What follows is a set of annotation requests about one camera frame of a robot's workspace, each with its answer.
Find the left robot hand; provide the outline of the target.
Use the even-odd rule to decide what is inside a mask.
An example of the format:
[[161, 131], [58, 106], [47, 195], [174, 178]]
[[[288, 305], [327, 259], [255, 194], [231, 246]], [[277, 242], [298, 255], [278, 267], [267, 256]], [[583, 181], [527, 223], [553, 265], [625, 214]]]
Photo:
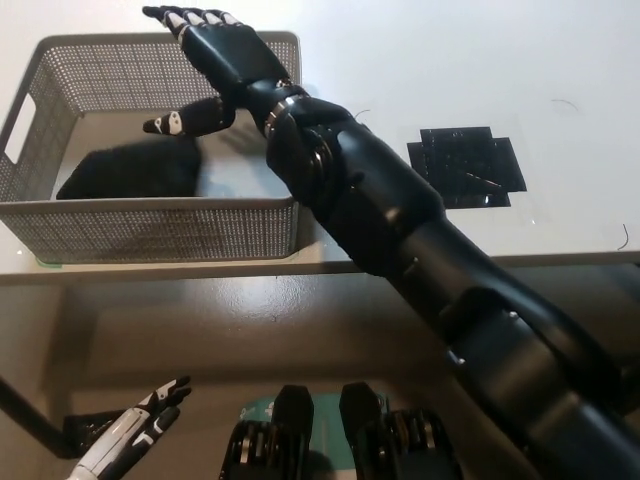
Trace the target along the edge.
[[125, 410], [80, 458], [68, 479], [122, 479], [178, 419], [179, 405], [191, 393], [190, 381], [189, 376], [173, 379]]

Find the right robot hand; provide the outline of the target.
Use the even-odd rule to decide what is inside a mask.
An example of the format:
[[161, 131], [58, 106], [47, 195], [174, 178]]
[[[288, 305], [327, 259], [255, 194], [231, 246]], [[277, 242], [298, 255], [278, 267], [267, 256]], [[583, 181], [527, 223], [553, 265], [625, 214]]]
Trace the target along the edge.
[[286, 97], [298, 94], [291, 77], [257, 32], [221, 10], [145, 6], [167, 28], [189, 63], [217, 92], [143, 124], [147, 133], [200, 137], [230, 127], [247, 110], [258, 130]]

